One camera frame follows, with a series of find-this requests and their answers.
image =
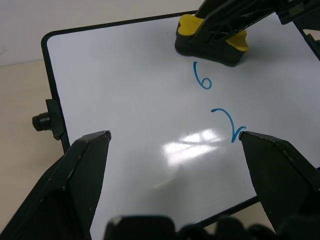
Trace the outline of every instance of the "black whiteboard frame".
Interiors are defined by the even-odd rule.
[[[49,81],[49,87],[50,87],[50,91],[51,91],[51,96],[52,99],[54,99],[58,106],[59,106],[59,110],[62,116],[62,124],[63,124],[63,128],[64,128],[64,133],[61,136],[61,143],[62,143],[62,147],[63,147],[63,151],[66,152],[69,148],[70,148],[70,142],[69,142],[69,138],[68,138],[68,132],[67,132],[67,128],[66,128],[66,123],[65,123],[65,118],[63,115],[63,111],[62,111],[62,107],[61,107],[61,102],[60,102],[60,98],[59,98],[59,94],[58,94],[58,89],[57,89],[57,85],[56,85],[56,80],[55,80],[55,76],[54,76],[54,72],[52,69],[52,65],[51,65],[51,60],[50,60],[50,55],[49,55],[49,51],[48,51],[48,46],[47,46],[47,42],[48,40],[53,37],[53,36],[57,36],[57,35],[62,35],[62,34],[70,34],[70,33],[76,33],[76,32],[82,32],[82,31],[88,31],[88,30],[94,30],[94,29],[101,29],[101,28],[109,28],[109,27],[115,27],[115,26],[120,26],[120,25],[127,25],[127,24],[135,24],[135,23],[141,23],[141,22],[147,22],[147,21],[153,21],[153,20],[160,20],[160,19],[166,19],[166,18],[174,18],[174,17],[179,17],[181,15],[184,14],[195,14],[197,11],[193,10],[193,11],[185,11],[185,12],[178,12],[178,13],[172,13],[172,14],[166,14],[166,15],[159,15],[159,16],[151,16],[151,17],[144,17],[144,18],[138,18],[138,19],[132,19],[132,20],[124,20],[124,21],[117,21],[117,22],[110,22],[110,23],[103,23],[103,24],[98,24],[98,25],[91,25],[91,26],[83,26],[83,27],[77,27],[77,28],[70,28],[70,29],[64,29],[64,30],[57,30],[57,31],[52,31],[47,33],[41,40],[41,48],[42,48],[42,54],[43,54],[43,58],[44,58],[44,64],[45,64],[45,69],[46,69],[46,74],[48,77],[48,81]],[[304,39],[306,39],[306,34],[297,27],[297,29],[299,30],[299,32],[301,33],[301,35],[303,36]],[[226,209],[216,215],[213,215],[207,219],[204,219],[200,222],[198,222],[197,224],[202,226],[202,227],[206,227],[208,225],[211,225],[213,223],[215,223],[217,221],[218,218],[220,218],[221,216],[224,215],[232,215],[236,212],[239,212],[253,204],[258,203],[258,197],[252,197],[242,203],[239,203],[229,209]]]

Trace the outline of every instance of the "blue marker writing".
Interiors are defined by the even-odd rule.
[[[232,139],[231,139],[231,143],[234,143],[235,140],[236,140],[236,138],[237,138],[237,135],[241,132],[242,129],[246,129],[246,127],[245,127],[245,126],[241,126],[241,127],[239,127],[238,130],[235,132],[234,121],[232,120],[230,114],[229,114],[226,110],[224,110],[224,109],[222,109],[222,108],[214,108],[214,109],[211,110],[212,113],[214,113],[214,112],[216,112],[216,111],[222,111],[222,112],[224,112],[224,113],[228,116],[228,118],[229,118],[229,120],[230,120],[230,122],[231,122],[231,126],[232,126]]]
[[[193,62],[193,71],[194,71],[194,75],[196,80],[198,81],[198,83],[200,84],[201,87],[203,87],[204,89],[210,89],[212,87],[212,82],[210,80],[210,78],[205,77],[204,79],[202,79],[202,81],[199,80],[198,74],[197,74],[197,62]],[[209,86],[206,87],[205,86],[205,80],[208,80],[209,82]]]

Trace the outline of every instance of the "black knob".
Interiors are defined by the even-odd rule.
[[[39,114],[38,116],[34,116],[32,118],[32,125],[35,128],[35,130],[39,131],[45,131],[51,129],[51,120],[49,117],[48,112],[44,112]]]

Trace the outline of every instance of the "white board surface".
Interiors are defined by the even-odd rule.
[[[180,228],[255,196],[241,142],[212,109],[320,166],[320,63],[293,23],[273,14],[248,28],[249,51],[232,68],[176,53],[178,19],[47,41],[70,143],[112,134],[94,240],[117,215],[166,215]]]

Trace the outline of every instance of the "handwritten digit 2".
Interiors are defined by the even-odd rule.
[[[212,82],[210,80],[210,78],[208,77],[205,77],[204,79],[202,79],[202,81],[199,80],[199,77],[198,77],[198,74],[197,74],[197,62],[193,62],[193,71],[194,71],[194,75],[195,75],[195,78],[197,80],[197,82],[200,84],[201,87],[203,87],[204,89],[208,90],[212,87]],[[205,86],[205,81],[208,81],[209,82],[209,86],[206,87]]]
[[[235,140],[236,140],[236,138],[237,138],[237,136],[238,136],[238,134],[241,132],[242,129],[246,129],[246,127],[245,127],[245,126],[241,126],[241,127],[239,127],[239,128],[237,129],[237,131],[235,131],[234,121],[232,120],[230,114],[229,114],[226,110],[224,110],[224,109],[222,109],[222,108],[214,108],[214,109],[211,110],[212,113],[214,113],[214,112],[216,112],[216,111],[224,112],[224,113],[227,115],[227,117],[229,118],[229,120],[230,120],[230,122],[231,122],[231,126],[232,126],[232,139],[231,139],[231,143],[234,143]]]

